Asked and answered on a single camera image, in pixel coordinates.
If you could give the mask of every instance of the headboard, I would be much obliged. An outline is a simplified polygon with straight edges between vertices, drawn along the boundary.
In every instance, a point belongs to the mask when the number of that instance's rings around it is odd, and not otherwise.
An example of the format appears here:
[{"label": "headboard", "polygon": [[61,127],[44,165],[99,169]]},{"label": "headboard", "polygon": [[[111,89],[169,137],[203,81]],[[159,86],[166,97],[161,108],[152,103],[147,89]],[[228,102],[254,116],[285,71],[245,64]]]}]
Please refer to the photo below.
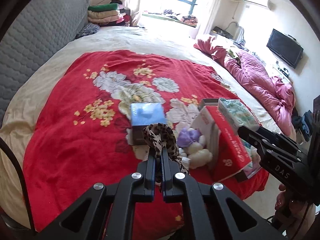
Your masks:
[{"label": "headboard", "polygon": [[32,0],[0,42],[0,126],[18,89],[88,23],[89,0]]}]

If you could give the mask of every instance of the metal screw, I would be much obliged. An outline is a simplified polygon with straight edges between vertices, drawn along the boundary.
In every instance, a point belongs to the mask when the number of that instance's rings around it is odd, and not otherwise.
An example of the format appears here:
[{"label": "metal screw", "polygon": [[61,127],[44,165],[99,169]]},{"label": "metal screw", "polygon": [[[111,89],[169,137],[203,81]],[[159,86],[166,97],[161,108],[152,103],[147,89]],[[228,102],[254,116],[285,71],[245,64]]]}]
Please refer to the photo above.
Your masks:
[{"label": "metal screw", "polygon": [[98,182],[98,183],[96,183],[96,184],[93,185],[93,188],[94,188],[95,190],[103,189],[103,183]]},{"label": "metal screw", "polygon": [[213,188],[216,190],[222,190],[223,185],[220,182],[216,182],[215,184],[213,184]]},{"label": "metal screw", "polygon": [[135,173],[132,173],[131,177],[133,179],[140,179],[142,177],[142,174],[140,172],[135,172]]},{"label": "metal screw", "polygon": [[182,172],[178,172],[174,175],[177,179],[184,179],[186,175]]}]

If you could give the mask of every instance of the beige sheet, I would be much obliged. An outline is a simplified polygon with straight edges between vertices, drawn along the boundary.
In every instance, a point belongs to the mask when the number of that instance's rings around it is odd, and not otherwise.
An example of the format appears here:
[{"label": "beige sheet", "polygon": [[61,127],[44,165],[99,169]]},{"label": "beige sheet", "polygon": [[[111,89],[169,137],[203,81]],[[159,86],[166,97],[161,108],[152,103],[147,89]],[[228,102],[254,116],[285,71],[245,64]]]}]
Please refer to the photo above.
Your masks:
[{"label": "beige sheet", "polygon": [[[169,37],[148,33],[133,27],[105,27],[101,28],[97,34],[70,42],[39,68],[18,90],[5,113],[3,126],[0,130],[1,138],[12,149],[22,166],[25,149],[33,134],[38,116],[53,87],[70,65],[85,52],[119,49],[187,59],[214,67],[225,83],[236,91],[239,98],[251,108],[265,128],[280,132],[267,111],[242,88],[227,70],[199,50],[194,49],[192,40],[183,40],[182,38],[178,40],[178,42],[173,41]],[[292,138],[295,139],[295,132],[292,133]],[[1,152],[0,159],[0,206],[14,220],[29,227],[18,176],[3,152]]]}]

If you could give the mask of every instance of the television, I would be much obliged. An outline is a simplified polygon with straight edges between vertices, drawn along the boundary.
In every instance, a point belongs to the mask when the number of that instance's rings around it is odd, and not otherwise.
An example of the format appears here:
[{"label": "television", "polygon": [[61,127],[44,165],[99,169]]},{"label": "television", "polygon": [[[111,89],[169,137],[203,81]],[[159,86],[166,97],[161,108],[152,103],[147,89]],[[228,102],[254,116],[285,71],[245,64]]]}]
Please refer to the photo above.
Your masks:
[{"label": "television", "polygon": [[292,38],[273,29],[267,47],[289,66],[296,68],[302,59],[303,48]]}]

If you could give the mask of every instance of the pink quilt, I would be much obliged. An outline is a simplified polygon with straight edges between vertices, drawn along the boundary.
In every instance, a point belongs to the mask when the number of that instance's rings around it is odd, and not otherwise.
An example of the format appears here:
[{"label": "pink quilt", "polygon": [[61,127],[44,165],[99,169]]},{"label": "pink quilt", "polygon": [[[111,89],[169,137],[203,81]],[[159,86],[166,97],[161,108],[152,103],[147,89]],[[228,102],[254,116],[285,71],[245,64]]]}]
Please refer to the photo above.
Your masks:
[{"label": "pink quilt", "polygon": [[293,88],[279,77],[270,78],[263,64],[250,53],[239,49],[241,66],[217,44],[215,37],[206,36],[194,44],[196,49],[211,55],[268,111],[281,131],[290,136],[291,115],[295,104]]}]

